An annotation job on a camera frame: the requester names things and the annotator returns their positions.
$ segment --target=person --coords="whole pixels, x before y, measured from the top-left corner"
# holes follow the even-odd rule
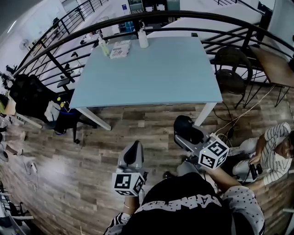
[[[190,162],[177,177],[155,185],[144,198],[127,196],[104,235],[226,234],[261,235],[265,218],[253,191],[221,168],[207,173],[224,193],[222,199]]]
[[[250,154],[252,157],[237,163],[232,170],[234,175],[247,175],[249,164],[260,163],[264,177],[259,177],[248,185],[250,189],[257,190],[288,172],[294,156],[294,132],[291,132],[288,123],[281,123],[269,128],[259,138],[244,141],[237,152]]]

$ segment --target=white cube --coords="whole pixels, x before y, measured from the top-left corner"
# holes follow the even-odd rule
[[[216,138],[214,142],[200,151],[198,164],[216,169],[226,160],[228,152],[229,147],[219,138]]]
[[[140,173],[112,173],[112,187],[123,196],[138,196],[144,183]]]

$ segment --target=hand sanitizer bottle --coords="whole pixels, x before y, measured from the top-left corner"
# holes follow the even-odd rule
[[[102,49],[102,51],[103,51],[103,54],[105,55],[105,56],[109,56],[110,55],[110,53],[109,53],[109,49],[107,48],[107,46],[106,46],[106,42],[105,42],[105,40],[103,40],[102,38],[101,38],[101,36],[99,35],[98,36],[98,39],[99,39],[99,46],[101,47],[101,49]]]
[[[143,31],[142,29],[140,29],[140,31],[138,32],[138,38],[139,38],[139,44],[141,48],[146,48],[149,46],[146,32]]]

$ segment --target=chair leg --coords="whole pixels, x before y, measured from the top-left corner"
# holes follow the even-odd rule
[[[19,211],[21,214],[23,214],[23,207],[22,207],[22,201],[19,203]]]
[[[239,100],[239,102],[236,104],[235,109],[238,107],[238,105],[241,103],[241,101],[244,99],[245,93],[242,95],[242,98]]]
[[[88,126],[91,126],[91,127],[95,128],[95,129],[97,128],[97,125],[94,122],[89,121],[89,120],[81,120],[81,119],[79,119],[79,123],[83,123],[85,125],[88,125]]]
[[[76,144],[79,144],[80,140],[76,139],[76,135],[77,135],[77,126],[73,127],[73,142]]]

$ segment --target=black office chair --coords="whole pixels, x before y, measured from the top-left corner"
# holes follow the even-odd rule
[[[248,70],[248,76],[243,79],[236,69],[243,65]],[[231,66],[232,69],[223,69],[222,66]],[[228,91],[232,94],[242,95],[240,101],[236,104],[238,107],[245,97],[246,88],[252,79],[253,70],[247,56],[234,47],[220,48],[215,55],[215,76],[220,87],[220,91]]]
[[[25,216],[29,211],[27,210],[26,212],[23,212],[22,208],[22,202],[19,203],[19,210],[17,210],[16,206],[10,201],[9,202],[9,208],[4,207],[6,211],[10,211],[11,216]],[[20,219],[15,219],[15,222],[19,225],[22,226],[22,220]]]
[[[42,84],[35,75],[21,74],[16,76],[10,96],[16,102],[17,113],[40,119],[45,123],[47,129],[54,129],[57,134],[64,134],[67,129],[73,129],[73,141],[78,144],[80,140],[76,139],[77,123],[80,122],[97,128],[94,122],[81,120],[82,114],[76,109],[71,109],[70,112],[61,109],[57,120],[54,122],[49,122],[44,115],[50,101],[57,104],[64,101],[70,103],[73,93],[74,90],[55,93]]]

